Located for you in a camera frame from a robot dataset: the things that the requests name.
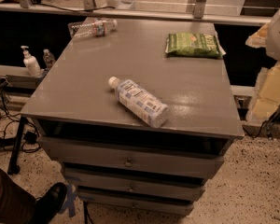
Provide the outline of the blue label plastic bottle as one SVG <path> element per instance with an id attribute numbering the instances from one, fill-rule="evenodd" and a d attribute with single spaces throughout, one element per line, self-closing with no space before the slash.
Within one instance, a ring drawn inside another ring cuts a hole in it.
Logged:
<path id="1" fill-rule="evenodd" d="M 134 81 L 111 77 L 108 84 L 114 90 L 119 102 L 148 126 L 160 128 L 168 120 L 168 105 Z"/>

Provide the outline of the clear water bottle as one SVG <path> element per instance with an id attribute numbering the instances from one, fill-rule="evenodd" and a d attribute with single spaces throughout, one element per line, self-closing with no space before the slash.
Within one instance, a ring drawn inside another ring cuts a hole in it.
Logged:
<path id="1" fill-rule="evenodd" d="M 94 19 L 93 21 L 71 22 L 68 24 L 69 34 L 72 38 L 106 36 L 118 28 L 114 19 Z"/>

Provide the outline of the small clear bottle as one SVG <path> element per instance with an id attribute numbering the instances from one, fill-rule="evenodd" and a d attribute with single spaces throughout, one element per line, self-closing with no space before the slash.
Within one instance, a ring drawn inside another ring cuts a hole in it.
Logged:
<path id="1" fill-rule="evenodd" d="M 45 65 L 48 69 L 50 69 L 56 62 L 55 57 L 48 49 L 44 49 L 43 52 L 43 60 Z"/>

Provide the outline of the white pump dispenser bottle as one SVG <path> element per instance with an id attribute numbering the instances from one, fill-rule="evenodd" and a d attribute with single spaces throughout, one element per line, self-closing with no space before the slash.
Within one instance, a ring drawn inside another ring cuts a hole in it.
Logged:
<path id="1" fill-rule="evenodd" d="M 28 70 L 28 73 L 32 77 L 38 77 L 41 75 L 41 68 L 36 57 L 30 54 L 28 48 L 28 46 L 21 46 L 24 56 L 23 62 Z"/>

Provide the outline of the grey drawer cabinet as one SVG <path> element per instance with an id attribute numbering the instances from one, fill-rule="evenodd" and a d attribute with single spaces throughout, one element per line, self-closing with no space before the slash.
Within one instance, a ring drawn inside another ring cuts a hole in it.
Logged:
<path id="1" fill-rule="evenodd" d="M 210 23 L 121 20 L 74 40 L 22 114 L 88 203 L 181 216 L 244 132 L 224 62 L 166 53 L 170 34 Z"/>

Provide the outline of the green snack bag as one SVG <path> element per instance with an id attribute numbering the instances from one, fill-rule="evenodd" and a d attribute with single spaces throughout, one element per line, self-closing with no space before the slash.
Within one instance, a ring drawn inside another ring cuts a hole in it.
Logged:
<path id="1" fill-rule="evenodd" d="M 165 52 L 195 58 L 219 59 L 223 56 L 215 35 L 186 32 L 168 34 Z"/>

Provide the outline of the top grey drawer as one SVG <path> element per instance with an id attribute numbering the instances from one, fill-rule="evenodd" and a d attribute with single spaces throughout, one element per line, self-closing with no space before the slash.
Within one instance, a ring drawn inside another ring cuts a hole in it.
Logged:
<path id="1" fill-rule="evenodd" d="M 151 148 L 121 147 L 46 136 L 41 137 L 38 143 L 54 160 L 163 175 L 210 179 L 224 162 L 220 156 L 172 155 Z"/>

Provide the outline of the grey drawer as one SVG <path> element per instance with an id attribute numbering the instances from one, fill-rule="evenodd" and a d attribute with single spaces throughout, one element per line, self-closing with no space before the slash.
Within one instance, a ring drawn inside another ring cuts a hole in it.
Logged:
<path id="1" fill-rule="evenodd" d="M 224 162 L 220 156 L 172 155 L 151 148 L 121 147 L 46 136 L 41 137 L 38 143 L 54 160 L 163 175 L 210 179 Z"/>
<path id="2" fill-rule="evenodd" d="M 157 198 L 147 195 L 121 194 L 97 189 L 80 189 L 78 191 L 78 197 L 87 203 L 99 203 L 130 209 L 170 213 L 180 216 L 187 216 L 193 209 L 193 204 L 189 201 L 162 197 Z"/>
<path id="3" fill-rule="evenodd" d="M 205 187 L 199 185 L 189 185 L 185 187 L 177 184 L 165 184 L 160 181 L 137 179 L 136 177 L 114 177 L 108 174 L 100 174 L 94 171 L 75 168 L 65 168 L 63 170 L 63 175 L 67 181 L 81 187 L 122 191 L 124 193 L 180 200 L 197 201 L 205 192 Z"/>

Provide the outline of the middle grey drawer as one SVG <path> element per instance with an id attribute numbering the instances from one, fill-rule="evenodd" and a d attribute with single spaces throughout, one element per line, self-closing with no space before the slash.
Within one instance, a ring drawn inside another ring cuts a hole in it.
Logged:
<path id="1" fill-rule="evenodd" d="M 65 168 L 63 170 L 63 175 L 67 181 L 81 187 L 122 191 L 124 193 L 180 200 L 197 201 L 205 192 L 205 187 L 199 185 L 189 185 L 185 187 L 177 184 L 165 184 L 160 181 L 137 179 L 136 177 L 114 177 L 108 174 L 100 174 L 94 171 L 75 168 Z"/>

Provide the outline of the bottom grey drawer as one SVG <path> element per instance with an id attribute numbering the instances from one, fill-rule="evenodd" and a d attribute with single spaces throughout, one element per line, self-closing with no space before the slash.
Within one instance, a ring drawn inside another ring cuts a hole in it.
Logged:
<path id="1" fill-rule="evenodd" d="M 99 203 L 130 209 L 170 213 L 180 216 L 187 216 L 193 209 L 193 204 L 189 201 L 162 197 L 157 198 L 147 195 L 121 194 L 97 189 L 80 189 L 78 191 L 78 197 L 87 203 Z"/>

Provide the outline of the black shoe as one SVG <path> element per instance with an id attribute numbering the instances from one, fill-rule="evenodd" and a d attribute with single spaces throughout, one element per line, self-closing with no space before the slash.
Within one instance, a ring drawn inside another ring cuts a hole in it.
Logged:
<path id="1" fill-rule="evenodd" d="M 67 188 L 64 183 L 54 184 L 35 204 L 35 213 L 29 224 L 49 224 L 63 206 Z"/>

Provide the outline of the black stand leg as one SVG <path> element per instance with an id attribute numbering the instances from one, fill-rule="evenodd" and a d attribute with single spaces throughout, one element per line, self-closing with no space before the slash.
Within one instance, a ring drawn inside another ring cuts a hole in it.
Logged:
<path id="1" fill-rule="evenodd" d="M 16 139 L 15 139 L 15 144 L 12 149 L 9 165 L 7 168 L 7 173 L 9 175 L 16 175 L 20 172 L 20 166 L 17 164 L 17 159 L 18 155 L 20 152 L 20 147 L 21 147 L 21 138 L 22 134 L 24 131 L 24 126 L 28 122 L 28 119 L 25 117 L 20 118 L 17 134 L 16 134 Z"/>

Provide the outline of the brown trouser leg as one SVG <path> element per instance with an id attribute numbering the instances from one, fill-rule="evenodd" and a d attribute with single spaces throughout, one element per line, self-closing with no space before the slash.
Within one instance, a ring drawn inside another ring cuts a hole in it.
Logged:
<path id="1" fill-rule="evenodd" d="M 0 169 L 0 223 L 28 224 L 35 213 L 35 197 Z"/>

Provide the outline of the metal frame rail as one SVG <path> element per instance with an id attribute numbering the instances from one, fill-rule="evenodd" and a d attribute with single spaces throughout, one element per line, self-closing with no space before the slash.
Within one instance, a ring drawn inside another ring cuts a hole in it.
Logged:
<path id="1" fill-rule="evenodd" d="M 21 7 L 17 3 L 2 3 L 0 2 L 0 11 L 12 12 L 30 12 L 30 13 L 46 13 L 60 14 L 71 16 L 85 17 L 108 17 L 117 19 L 136 19 L 136 20 L 154 20 L 154 21 L 195 21 L 209 22 L 214 24 L 224 25 L 241 25 L 241 26 L 258 26 L 269 23 L 271 17 L 261 16 L 223 16 L 223 15 L 208 15 L 204 14 L 201 18 L 195 18 L 190 13 L 174 13 L 174 12 L 159 12 L 159 11 L 143 11 L 143 10 L 127 10 L 114 8 L 99 8 L 86 11 L 77 8 L 56 7 L 46 4 L 31 5 L 28 8 Z"/>

